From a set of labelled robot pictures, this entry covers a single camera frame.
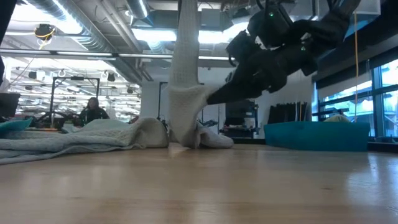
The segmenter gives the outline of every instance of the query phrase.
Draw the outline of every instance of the teal container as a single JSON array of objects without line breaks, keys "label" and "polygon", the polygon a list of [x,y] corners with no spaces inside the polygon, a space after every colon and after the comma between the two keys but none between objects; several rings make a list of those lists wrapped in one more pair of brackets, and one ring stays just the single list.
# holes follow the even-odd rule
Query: teal container
[{"label": "teal container", "polygon": [[288,122],[264,126],[266,144],[308,151],[368,150],[369,123]]}]

